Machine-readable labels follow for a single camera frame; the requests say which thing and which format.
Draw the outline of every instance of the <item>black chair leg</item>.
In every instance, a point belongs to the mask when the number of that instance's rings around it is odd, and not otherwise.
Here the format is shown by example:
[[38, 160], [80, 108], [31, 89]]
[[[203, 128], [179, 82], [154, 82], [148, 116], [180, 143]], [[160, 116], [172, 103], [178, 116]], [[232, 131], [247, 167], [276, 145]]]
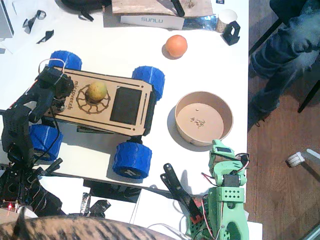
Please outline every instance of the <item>black chair leg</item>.
[[305, 100], [301, 104], [301, 106], [298, 109], [298, 113], [301, 113], [305, 107], [308, 105], [308, 103], [311, 101], [311, 99], [316, 95], [317, 91], [320, 89], [320, 80], [316, 82], [314, 87], [311, 89], [311, 91], [306, 96]]
[[282, 21], [280, 19], [275, 21], [275, 23], [265, 32], [265, 34], [263, 34], [262, 37], [260, 37], [260, 39], [250, 49], [249, 56], [253, 54], [281, 24], [282, 24]]

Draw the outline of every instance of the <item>wooden floor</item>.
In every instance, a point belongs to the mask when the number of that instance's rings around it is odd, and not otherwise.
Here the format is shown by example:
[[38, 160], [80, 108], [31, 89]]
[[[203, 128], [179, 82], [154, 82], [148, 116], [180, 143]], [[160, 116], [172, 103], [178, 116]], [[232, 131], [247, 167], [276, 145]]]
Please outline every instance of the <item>wooden floor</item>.
[[[276, 19], [268, 0], [250, 0], [249, 48]], [[299, 240], [320, 223], [320, 166], [306, 161], [289, 168], [285, 162], [306, 148], [320, 152], [320, 91], [297, 113], [320, 80], [317, 76], [297, 81], [266, 122], [248, 133], [251, 162], [245, 209], [250, 221], [263, 224], [263, 240]], [[249, 96], [265, 83], [258, 77], [249, 79]]]

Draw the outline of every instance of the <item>black panel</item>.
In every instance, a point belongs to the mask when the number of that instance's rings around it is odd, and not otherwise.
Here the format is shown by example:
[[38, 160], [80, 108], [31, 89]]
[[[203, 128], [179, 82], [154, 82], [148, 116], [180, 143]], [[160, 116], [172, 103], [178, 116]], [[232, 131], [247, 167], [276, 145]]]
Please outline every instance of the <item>black panel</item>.
[[115, 93], [110, 121], [136, 125], [142, 91], [118, 87]]
[[219, 152], [225, 152], [225, 153], [231, 153], [232, 151], [230, 150], [230, 148], [226, 148], [226, 147], [219, 147], [217, 146], [216, 149], [219, 151]]

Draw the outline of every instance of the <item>cardboard bowl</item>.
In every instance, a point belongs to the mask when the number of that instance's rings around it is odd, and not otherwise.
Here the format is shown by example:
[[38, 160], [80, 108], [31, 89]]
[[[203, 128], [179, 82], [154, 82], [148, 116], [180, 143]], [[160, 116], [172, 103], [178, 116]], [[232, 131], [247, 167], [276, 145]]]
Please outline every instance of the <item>cardboard bowl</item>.
[[224, 139], [233, 126], [230, 107], [217, 95], [195, 91], [182, 97], [174, 111], [180, 135], [195, 146], [209, 146], [214, 139]]

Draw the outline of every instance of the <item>cable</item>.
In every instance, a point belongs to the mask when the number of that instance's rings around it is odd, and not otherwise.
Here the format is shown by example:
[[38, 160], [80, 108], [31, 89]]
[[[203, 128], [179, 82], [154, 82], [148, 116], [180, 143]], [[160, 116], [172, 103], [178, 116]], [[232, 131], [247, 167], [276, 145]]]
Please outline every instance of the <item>cable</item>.
[[54, 141], [51, 143], [51, 145], [48, 147], [48, 149], [42, 153], [35, 161], [33, 164], [35, 164], [40, 158], [42, 158], [45, 154], [47, 154], [49, 152], [49, 150], [52, 148], [52, 146], [56, 143], [56, 141], [58, 140], [59, 136], [60, 136], [60, 129], [59, 129], [59, 125], [58, 125], [58, 122], [57, 122], [57, 119], [54, 115], [54, 111], [52, 109], [52, 107], [50, 107], [50, 111], [51, 111], [51, 114], [52, 114], [52, 118], [53, 118], [53, 121], [54, 121], [54, 124], [55, 124], [55, 127], [56, 127], [56, 130], [58, 131], [58, 134], [56, 135], [56, 138], [54, 139]]
[[210, 226], [209, 226], [209, 223], [208, 223], [208, 220], [207, 220], [207, 217], [206, 217], [206, 210], [205, 210], [205, 202], [204, 202], [204, 199], [205, 199], [205, 197], [207, 197], [208, 196], [208, 194], [206, 194], [206, 195], [204, 195], [203, 197], [202, 197], [202, 199], [201, 199], [201, 205], [202, 205], [202, 211], [203, 211], [203, 218], [204, 218], [204, 221], [205, 221], [205, 225], [206, 225], [206, 228], [208, 229], [208, 231], [209, 231], [209, 234], [210, 234], [210, 236], [212, 237], [212, 239], [213, 240], [216, 240], [216, 239], [218, 239], [218, 237], [219, 237], [219, 233], [220, 233], [220, 230], [222, 229], [222, 228], [224, 228], [224, 226], [222, 225], [222, 218], [223, 218], [223, 210], [224, 210], [224, 202], [222, 202], [221, 203], [221, 209], [220, 209], [220, 219], [221, 219], [221, 226], [220, 226], [220, 228], [219, 228], [219, 230], [218, 230], [218, 232], [216, 233], [216, 237], [214, 237], [214, 235], [213, 235], [213, 233], [212, 233], [212, 229], [210, 228]]
[[201, 173], [202, 175], [205, 175], [205, 176], [207, 176], [208, 178], [210, 178], [210, 179], [215, 179], [213, 176], [210, 176], [210, 175], [208, 175], [208, 174], [205, 174], [205, 173]]
[[65, 71], [65, 66], [66, 66], [66, 63], [63, 61], [63, 60], [61, 60], [61, 59], [59, 59], [59, 58], [47, 58], [47, 59], [45, 59], [45, 60], [42, 60], [40, 63], [39, 63], [39, 67], [38, 67], [38, 73], [40, 74], [40, 66], [41, 66], [41, 64], [43, 63], [43, 62], [45, 62], [45, 61], [50, 61], [50, 60], [54, 60], [54, 61], [60, 61], [60, 62], [63, 62], [63, 67], [62, 67], [62, 73], [64, 73], [64, 71]]
[[245, 163], [245, 165], [242, 168], [240, 168], [239, 170], [235, 171], [235, 173], [237, 174], [237, 173], [241, 172], [243, 169], [245, 169], [249, 165], [249, 162], [250, 162], [250, 160], [248, 159], [248, 161]]
[[192, 240], [191, 237], [185, 235], [184, 233], [180, 232], [179, 230], [175, 229], [174, 227], [169, 226], [169, 225], [164, 224], [164, 223], [155, 223], [155, 224], [152, 224], [152, 225], [148, 226], [147, 228], [149, 229], [150, 227], [156, 226], [156, 225], [161, 225], [161, 226], [166, 227], [167, 229], [171, 230], [173, 233], [175, 233], [176, 235], [178, 235], [178, 236], [179, 236], [180, 238], [182, 238], [182, 239]]
[[208, 231], [209, 231], [210, 236], [215, 240], [215, 237], [214, 237], [214, 235], [213, 235], [213, 233], [212, 233], [212, 230], [211, 230], [211, 228], [210, 228], [210, 226], [209, 226], [209, 223], [208, 223], [208, 220], [207, 220], [207, 216], [206, 216], [205, 201], [204, 201], [204, 198], [205, 198], [206, 196], [208, 196], [208, 194], [204, 195], [204, 196], [202, 197], [202, 199], [201, 199], [203, 218], [204, 218], [205, 225], [206, 225], [206, 228], [207, 228]]
[[201, 173], [202, 174], [202, 176], [209, 182], [209, 183], [211, 183], [213, 186], [216, 186], [216, 187], [218, 187], [218, 185], [216, 185], [216, 184], [214, 184], [214, 183], [212, 183], [212, 181], [210, 181], [209, 180], [209, 175], [207, 175], [207, 174], [204, 174], [203, 172]]

